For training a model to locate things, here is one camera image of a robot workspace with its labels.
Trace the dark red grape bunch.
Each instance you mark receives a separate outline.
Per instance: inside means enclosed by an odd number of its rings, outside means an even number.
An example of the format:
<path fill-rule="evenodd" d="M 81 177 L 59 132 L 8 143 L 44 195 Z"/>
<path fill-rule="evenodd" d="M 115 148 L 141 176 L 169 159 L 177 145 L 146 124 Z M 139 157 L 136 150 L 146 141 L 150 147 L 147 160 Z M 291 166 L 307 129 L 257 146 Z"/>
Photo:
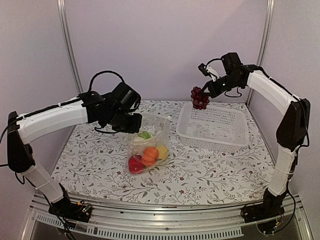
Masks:
<path fill-rule="evenodd" d="M 205 110 L 209 104 L 209 97 L 204 95 L 200 87 L 195 86 L 191 90 L 191 102 L 192 106 L 196 110 Z"/>

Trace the white green cauliflower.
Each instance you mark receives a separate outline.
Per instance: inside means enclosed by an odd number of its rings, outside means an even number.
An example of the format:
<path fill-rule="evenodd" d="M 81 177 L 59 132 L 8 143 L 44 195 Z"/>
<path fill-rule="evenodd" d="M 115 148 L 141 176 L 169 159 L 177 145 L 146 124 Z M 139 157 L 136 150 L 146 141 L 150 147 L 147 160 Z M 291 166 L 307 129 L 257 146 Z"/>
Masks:
<path fill-rule="evenodd" d="M 148 131 L 142 131 L 137 133 L 134 137 L 133 137 L 133 142 L 134 143 L 140 143 L 143 142 L 145 140 L 151 139 L 153 137 L 153 135 L 148 132 Z"/>

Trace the clear zip top bag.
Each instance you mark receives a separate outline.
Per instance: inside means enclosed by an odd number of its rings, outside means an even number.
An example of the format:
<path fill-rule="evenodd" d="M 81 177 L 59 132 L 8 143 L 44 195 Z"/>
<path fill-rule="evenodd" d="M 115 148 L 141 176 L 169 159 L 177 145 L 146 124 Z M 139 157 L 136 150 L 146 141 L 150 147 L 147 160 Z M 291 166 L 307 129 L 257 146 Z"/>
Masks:
<path fill-rule="evenodd" d="M 134 143 L 133 139 L 137 133 L 130 133 L 126 138 L 127 142 L 127 170 L 128 168 L 128 161 L 131 156 L 133 155 L 141 155 L 143 157 L 143 153 L 145 148 L 147 147 L 157 147 L 159 145 L 165 145 L 168 149 L 170 149 L 170 120 L 171 116 L 161 116 L 161 115 L 151 115 L 151 114 L 143 114 L 142 115 L 142 123 L 138 133 L 142 131 L 147 131 L 153 135 L 152 138 L 148 140 L 144 140 L 142 142 Z M 142 173 L 147 172 L 153 168 L 155 168 L 159 163 L 164 160 L 156 159 L 155 164 L 152 166 L 145 166 L 145 169 Z"/>

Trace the orange pumpkin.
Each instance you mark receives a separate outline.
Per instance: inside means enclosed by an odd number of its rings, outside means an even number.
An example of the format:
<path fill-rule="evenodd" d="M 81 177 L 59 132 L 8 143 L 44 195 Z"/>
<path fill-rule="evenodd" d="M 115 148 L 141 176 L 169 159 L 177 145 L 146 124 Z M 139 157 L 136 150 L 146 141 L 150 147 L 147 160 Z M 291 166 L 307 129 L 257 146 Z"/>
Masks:
<path fill-rule="evenodd" d="M 146 147 L 143 156 L 142 156 L 142 163 L 146 167 L 150 167 L 156 163 L 156 159 L 159 156 L 159 151 L 156 147 Z"/>

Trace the white plastic basket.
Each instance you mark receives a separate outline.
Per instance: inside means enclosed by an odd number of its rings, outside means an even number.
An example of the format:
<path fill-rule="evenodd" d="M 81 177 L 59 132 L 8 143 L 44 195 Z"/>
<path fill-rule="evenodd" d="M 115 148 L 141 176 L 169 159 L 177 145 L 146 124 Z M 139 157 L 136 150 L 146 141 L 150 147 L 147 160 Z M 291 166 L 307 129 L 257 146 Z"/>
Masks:
<path fill-rule="evenodd" d="M 199 110 L 185 103 L 175 131 L 181 142 L 190 147 L 235 153 L 249 144 L 245 114 L 220 106 Z"/>

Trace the yellow corn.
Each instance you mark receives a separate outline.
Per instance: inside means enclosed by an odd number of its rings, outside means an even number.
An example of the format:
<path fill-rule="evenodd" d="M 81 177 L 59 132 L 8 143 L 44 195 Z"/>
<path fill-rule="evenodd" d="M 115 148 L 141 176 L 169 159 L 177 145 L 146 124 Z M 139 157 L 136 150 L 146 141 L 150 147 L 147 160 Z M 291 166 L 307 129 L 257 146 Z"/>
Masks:
<path fill-rule="evenodd" d="M 168 156 L 168 148 L 165 145 L 158 145 L 156 147 L 158 150 L 158 160 L 165 160 Z"/>

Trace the red bell pepper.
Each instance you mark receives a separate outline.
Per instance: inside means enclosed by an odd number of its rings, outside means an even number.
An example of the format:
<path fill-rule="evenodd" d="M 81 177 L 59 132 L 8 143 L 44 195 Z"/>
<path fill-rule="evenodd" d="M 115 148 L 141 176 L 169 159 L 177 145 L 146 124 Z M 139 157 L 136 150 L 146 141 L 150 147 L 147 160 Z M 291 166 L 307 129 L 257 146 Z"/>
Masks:
<path fill-rule="evenodd" d="M 128 160 L 128 170 L 131 174 L 140 174 L 145 170 L 145 165 L 142 163 L 142 156 L 139 154 L 132 155 Z"/>

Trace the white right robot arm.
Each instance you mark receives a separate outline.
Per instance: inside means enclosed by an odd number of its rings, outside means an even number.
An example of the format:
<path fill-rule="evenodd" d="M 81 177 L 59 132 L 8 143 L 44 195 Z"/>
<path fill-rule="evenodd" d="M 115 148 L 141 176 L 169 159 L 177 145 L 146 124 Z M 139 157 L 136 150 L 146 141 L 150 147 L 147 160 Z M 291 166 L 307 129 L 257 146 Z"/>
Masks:
<path fill-rule="evenodd" d="M 269 77 L 261 66 L 243 64 L 235 52 L 229 52 L 218 60 L 222 62 L 225 76 L 218 76 L 209 63 L 198 66 L 204 76 L 210 77 L 201 90 L 205 96 L 216 98 L 234 88 L 249 87 L 267 99 L 282 115 L 276 130 L 276 164 L 272 180 L 264 193 L 265 196 L 278 198 L 288 191 L 288 183 L 295 172 L 300 149 L 310 145 L 310 102 L 294 95 Z"/>

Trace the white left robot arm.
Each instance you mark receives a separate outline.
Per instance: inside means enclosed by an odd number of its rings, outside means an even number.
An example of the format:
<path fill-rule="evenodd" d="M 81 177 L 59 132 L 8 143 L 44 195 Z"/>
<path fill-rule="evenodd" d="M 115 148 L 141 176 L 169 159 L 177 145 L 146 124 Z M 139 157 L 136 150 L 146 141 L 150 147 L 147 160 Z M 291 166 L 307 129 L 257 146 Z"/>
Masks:
<path fill-rule="evenodd" d="M 114 133 L 138 133 L 142 115 L 136 113 L 141 96 L 124 82 L 113 91 L 100 95 L 89 89 L 66 102 L 18 115 L 8 116 L 7 164 L 43 193 L 63 216 L 74 213 L 74 205 L 49 173 L 33 158 L 31 142 L 45 135 L 75 125 L 97 122 L 101 128 L 110 125 Z"/>

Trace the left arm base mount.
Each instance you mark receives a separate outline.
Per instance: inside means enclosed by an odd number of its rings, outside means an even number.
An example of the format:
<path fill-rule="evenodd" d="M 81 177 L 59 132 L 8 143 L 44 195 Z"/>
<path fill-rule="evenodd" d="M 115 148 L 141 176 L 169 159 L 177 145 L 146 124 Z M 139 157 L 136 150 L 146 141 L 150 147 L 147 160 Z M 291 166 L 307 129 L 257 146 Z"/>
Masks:
<path fill-rule="evenodd" d="M 73 203 L 69 199 L 62 199 L 51 203 L 48 212 L 61 218 L 88 223 L 92 214 L 92 205 L 80 201 Z"/>

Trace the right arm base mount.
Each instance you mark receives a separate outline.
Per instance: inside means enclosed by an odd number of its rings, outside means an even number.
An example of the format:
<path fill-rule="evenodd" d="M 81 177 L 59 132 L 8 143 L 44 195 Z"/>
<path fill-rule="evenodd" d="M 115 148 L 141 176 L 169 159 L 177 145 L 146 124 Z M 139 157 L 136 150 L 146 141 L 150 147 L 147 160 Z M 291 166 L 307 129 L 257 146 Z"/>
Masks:
<path fill-rule="evenodd" d="M 246 204 L 240 211 L 245 223 L 277 217 L 284 213 L 282 201 L 278 201 L 276 197 L 266 197 L 259 204 Z"/>

